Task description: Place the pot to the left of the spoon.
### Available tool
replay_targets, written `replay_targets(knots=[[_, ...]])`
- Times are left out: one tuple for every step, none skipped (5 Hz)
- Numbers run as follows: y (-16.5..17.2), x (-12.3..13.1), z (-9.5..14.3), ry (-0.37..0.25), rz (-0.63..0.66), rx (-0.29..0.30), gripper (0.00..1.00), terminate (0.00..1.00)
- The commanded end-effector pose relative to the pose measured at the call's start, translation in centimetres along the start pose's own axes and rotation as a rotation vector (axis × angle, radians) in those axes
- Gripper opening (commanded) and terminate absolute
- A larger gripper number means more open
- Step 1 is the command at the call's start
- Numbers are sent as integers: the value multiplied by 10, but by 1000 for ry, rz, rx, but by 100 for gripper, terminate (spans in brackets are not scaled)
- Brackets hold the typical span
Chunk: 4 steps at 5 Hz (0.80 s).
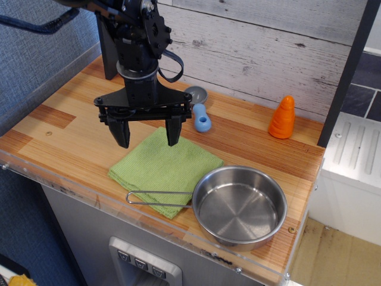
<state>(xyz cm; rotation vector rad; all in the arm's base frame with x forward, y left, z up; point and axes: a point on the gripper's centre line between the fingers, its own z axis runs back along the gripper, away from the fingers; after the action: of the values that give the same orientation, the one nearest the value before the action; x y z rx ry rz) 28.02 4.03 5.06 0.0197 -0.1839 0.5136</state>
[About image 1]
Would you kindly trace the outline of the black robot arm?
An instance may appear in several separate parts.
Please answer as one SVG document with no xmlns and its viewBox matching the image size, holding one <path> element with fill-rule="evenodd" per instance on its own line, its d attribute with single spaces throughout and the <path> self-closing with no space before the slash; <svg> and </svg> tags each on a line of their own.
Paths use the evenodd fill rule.
<svg viewBox="0 0 381 286">
<path fill-rule="evenodd" d="M 160 16 L 156 1 L 60 1 L 61 5 L 82 8 L 103 20 L 114 42 L 116 70 L 124 87 L 97 97 L 99 119 L 109 127 L 118 145 L 128 148 L 129 122 L 165 120 L 170 146 L 178 143 L 182 123 L 192 117 L 192 96 L 162 85 L 159 60 L 169 57 L 183 61 L 167 50 L 171 29 Z"/>
</svg>

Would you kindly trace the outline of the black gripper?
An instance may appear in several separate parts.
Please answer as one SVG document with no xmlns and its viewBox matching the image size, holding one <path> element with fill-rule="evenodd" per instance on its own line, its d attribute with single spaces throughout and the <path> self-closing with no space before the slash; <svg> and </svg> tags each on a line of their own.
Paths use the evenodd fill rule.
<svg viewBox="0 0 381 286">
<path fill-rule="evenodd" d="M 192 117 L 192 96 L 162 85 L 156 74 L 143 79 L 125 78 L 124 84 L 120 90 L 94 99 L 100 121 L 108 125 L 118 145 L 129 147 L 128 121 L 143 120 L 165 120 L 168 145 L 176 145 L 181 122 Z"/>
</svg>

